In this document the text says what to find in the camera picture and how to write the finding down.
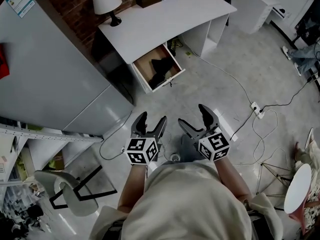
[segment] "metal shelf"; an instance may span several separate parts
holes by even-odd
[[[0,123],[0,133],[27,137],[28,139],[37,140],[55,140],[55,141],[69,141],[69,142],[101,142],[101,137],[93,136],[73,136],[67,134],[43,132],[39,130],[30,130]]]
[[[17,136],[17,150],[6,155],[7,162],[4,165],[5,177],[0,180],[0,209],[3,207],[6,190],[10,186],[18,186],[36,183],[35,180],[9,180],[16,160],[27,143],[30,149],[32,162],[36,170],[42,170],[44,166],[62,150],[65,156],[66,165],[70,164],[83,151],[90,147],[93,143],[102,142],[103,138],[81,133],[66,133],[61,130],[43,128],[42,130],[31,130],[21,128],[21,123],[17,122],[18,127],[5,125],[0,123],[1,135]]]

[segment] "power cord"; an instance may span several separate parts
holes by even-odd
[[[266,107],[284,107],[284,106],[288,106],[291,104],[291,102],[293,101],[294,97],[312,80],[312,78],[310,77],[307,82],[302,86],[302,88],[300,88],[300,90],[292,96],[290,102],[288,104],[273,104],[273,105],[265,105],[262,109],[260,109],[260,113],[262,113],[264,111],[264,109]],[[254,111],[251,112],[251,114],[249,115],[249,117],[244,121],[244,123],[235,131],[235,133],[232,135],[232,137],[230,138],[230,141],[232,140],[233,136],[246,124],[246,122],[249,120],[249,118],[251,117],[251,115],[253,114]]]
[[[125,89],[125,91],[127,92],[127,94],[130,96],[130,98],[131,98],[131,104],[134,105],[134,98],[132,97],[132,95],[130,94],[130,92],[128,91],[128,89],[125,87],[125,85],[124,85],[122,82],[120,82],[120,84],[123,86],[123,88]],[[118,129],[116,129],[108,138],[106,138],[106,139],[103,140],[103,142],[102,142],[102,144],[101,144],[101,146],[100,146],[100,148],[99,148],[99,154],[100,154],[100,157],[101,157],[102,159],[104,159],[104,160],[106,160],[106,161],[111,161],[111,160],[119,157],[120,155],[122,155],[122,154],[124,153],[124,152],[122,151],[121,153],[117,154],[116,156],[114,156],[114,157],[112,157],[112,158],[105,158],[105,157],[103,157],[103,155],[101,154],[101,148],[103,147],[103,145],[105,144],[105,142],[106,142],[108,139],[111,138],[111,136],[113,136],[117,131],[119,131],[119,130],[126,124],[126,122],[128,121],[129,117],[131,116],[131,114],[132,114],[132,111],[130,112],[130,114],[128,115],[128,117],[125,119],[124,123],[123,123]]]
[[[223,70],[222,68],[220,68],[220,67],[218,67],[218,66],[216,66],[216,65],[214,65],[214,64],[212,64],[212,63],[210,63],[210,62],[208,62],[208,61],[206,61],[204,58],[201,58],[200,56],[196,55],[195,52],[194,52],[194,51],[190,48],[190,46],[187,44],[187,42],[186,42],[186,40],[185,40],[185,38],[184,38],[184,35],[181,34],[181,36],[182,36],[183,42],[186,44],[186,46],[189,47],[189,49],[191,50],[191,52],[192,52],[196,57],[200,58],[201,60],[203,60],[204,62],[208,63],[209,65],[211,65],[211,66],[213,66],[213,67],[221,70],[222,72],[224,72],[225,74],[227,74],[228,76],[230,76],[230,77],[232,77],[234,80],[236,80],[237,83],[238,83],[238,84],[241,86],[241,88],[244,90],[244,93],[245,93],[245,95],[246,95],[246,97],[247,97],[250,105],[252,104],[252,102],[251,102],[251,100],[250,100],[250,98],[249,98],[249,96],[248,96],[248,94],[247,94],[246,89],[245,89],[245,88],[243,87],[243,85],[238,81],[238,79],[236,79],[232,74],[228,73],[227,71]]]
[[[319,61],[319,59],[318,59],[318,53],[320,53],[320,51],[317,51],[317,52],[316,52],[316,46],[317,46],[317,45],[319,46],[319,44],[318,44],[319,40],[320,40],[320,37],[318,37],[318,38],[315,40],[314,47],[313,47],[314,57],[315,57],[318,61]]]
[[[265,106],[260,110],[260,113],[262,113],[266,107],[284,107],[284,106],[290,105],[291,102],[293,101],[294,97],[295,97],[296,95],[298,95],[298,93],[300,93],[300,91],[301,91],[308,83],[310,83],[311,80],[312,80],[312,77],[310,77],[310,78],[307,80],[307,82],[302,86],[302,88],[300,88],[300,90],[298,90],[298,92],[297,92],[295,95],[292,96],[292,98],[291,98],[291,100],[290,100],[290,102],[289,102],[288,104],[265,105]]]
[[[122,154],[124,153],[124,152],[121,152],[121,153],[117,154],[116,156],[114,156],[114,157],[112,157],[112,158],[110,158],[110,159],[109,159],[109,158],[104,158],[103,155],[101,154],[101,148],[102,148],[102,146],[105,144],[105,142],[106,142],[108,139],[111,138],[112,135],[114,135],[117,131],[119,131],[119,130],[126,124],[126,122],[128,121],[129,117],[131,116],[131,114],[132,114],[132,111],[130,112],[130,114],[128,115],[128,117],[127,117],[126,120],[124,121],[124,123],[123,123],[118,129],[116,129],[108,138],[106,138],[105,140],[103,140],[103,142],[102,142],[102,144],[101,144],[101,146],[100,146],[100,148],[99,148],[99,154],[100,154],[100,157],[101,157],[102,159],[107,160],[107,161],[111,161],[111,160],[117,158],[118,156],[120,156],[120,155],[122,155]]]
[[[276,153],[276,151],[280,149],[280,150],[282,150],[282,151],[284,152],[284,154],[285,154],[285,164],[286,164],[287,168],[288,168],[288,169],[292,169],[292,167],[290,167],[290,166],[288,165],[287,153],[286,153],[281,147],[277,147],[277,148],[273,151],[273,153],[272,153],[272,155],[271,155],[270,157],[268,157],[267,159],[265,159],[265,160],[263,160],[263,161],[260,162],[260,159],[264,156],[265,150],[266,150],[265,139],[266,139],[268,136],[270,136],[270,135],[278,128],[278,126],[279,126],[279,119],[278,119],[278,114],[277,114],[277,112],[276,112],[275,110],[273,110],[273,109],[269,109],[269,110],[267,110],[267,111],[265,111],[265,112],[267,113],[267,112],[269,112],[269,111],[275,113],[275,116],[276,116],[276,126],[275,126],[275,127],[272,129],[272,131],[269,132],[265,137],[262,137],[262,136],[255,130],[255,121],[256,121],[257,117],[255,117],[254,120],[253,120],[253,122],[252,122],[252,129],[253,129],[254,133],[255,133],[256,135],[258,135],[259,138],[260,138],[260,141],[258,142],[258,144],[256,145],[256,147],[255,147],[255,149],[254,149],[254,151],[253,151],[253,159],[254,159],[255,162],[246,163],[246,164],[243,164],[243,163],[242,163],[242,164],[233,163],[234,166],[252,166],[252,165],[255,165],[255,164],[257,164],[257,163],[261,165],[261,164],[264,163],[265,161],[271,159],[271,158],[274,156],[274,154]],[[260,145],[261,142],[262,142],[262,144],[263,144],[263,151],[262,151],[261,156],[260,156],[259,158],[256,158],[255,153],[256,153],[256,151],[257,151],[257,149],[258,149],[258,147],[259,147],[259,145]]]
[[[160,139],[160,143],[162,144],[163,146],[163,155],[160,155],[159,158],[161,158],[162,156],[164,157],[165,160],[169,161],[167,158],[166,158],[166,147],[169,145],[170,141],[171,141],[171,133],[167,130],[164,131],[165,133],[168,133],[170,135],[170,138],[169,138],[169,141],[167,142],[166,145],[163,144],[162,140]]]
[[[229,139],[229,141],[231,141],[232,140],[232,138],[234,137],[234,135],[246,124],[246,122],[249,120],[249,118],[251,117],[251,115],[253,114],[253,110],[252,110],[252,112],[251,112],[251,114],[249,115],[249,117],[244,121],[244,123],[238,128],[238,130],[236,130],[235,132],[234,132],[234,134],[232,134],[232,136],[231,136],[231,138]]]

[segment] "red object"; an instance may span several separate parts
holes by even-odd
[[[10,75],[3,46],[0,44],[0,79]]]
[[[308,196],[310,194],[310,188],[308,193],[305,196],[305,199],[303,200],[302,204],[296,209],[293,213],[289,214],[289,217],[297,222],[300,223],[301,225],[301,231],[302,235],[305,235],[306,233],[306,222],[305,222],[305,204],[308,200]]]

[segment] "black lamp base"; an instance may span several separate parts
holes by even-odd
[[[111,19],[112,19],[112,21],[111,21],[111,23],[110,23],[110,26],[111,26],[111,27],[118,26],[118,25],[121,23],[121,19],[120,19],[119,17],[116,17],[116,16],[115,16],[115,13],[114,13],[113,10],[110,11],[109,14],[110,14]]]

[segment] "white chair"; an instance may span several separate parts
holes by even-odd
[[[88,216],[97,211],[98,203],[86,185],[81,186],[81,191],[84,194],[89,194],[89,197],[87,196],[86,200],[79,200],[78,188],[80,182],[69,173],[37,170],[34,172],[34,178],[44,187],[54,209],[69,208],[71,212],[78,217]],[[55,192],[55,182],[57,180],[60,181],[59,186],[61,189],[58,193]],[[55,200],[61,195],[66,204],[55,205]]]

